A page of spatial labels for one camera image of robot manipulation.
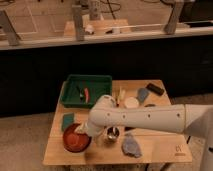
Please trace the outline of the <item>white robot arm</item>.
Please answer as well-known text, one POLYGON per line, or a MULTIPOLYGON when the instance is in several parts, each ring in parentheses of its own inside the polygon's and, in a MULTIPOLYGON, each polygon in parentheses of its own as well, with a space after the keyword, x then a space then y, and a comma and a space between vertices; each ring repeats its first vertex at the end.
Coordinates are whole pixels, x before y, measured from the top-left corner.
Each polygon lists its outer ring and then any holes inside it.
POLYGON ((106 126, 135 127, 204 138, 200 171, 213 171, 213 105, 117 108, 112 96, 103 95, 90 109, 88 119, 75 131, 97 137, 106 126))

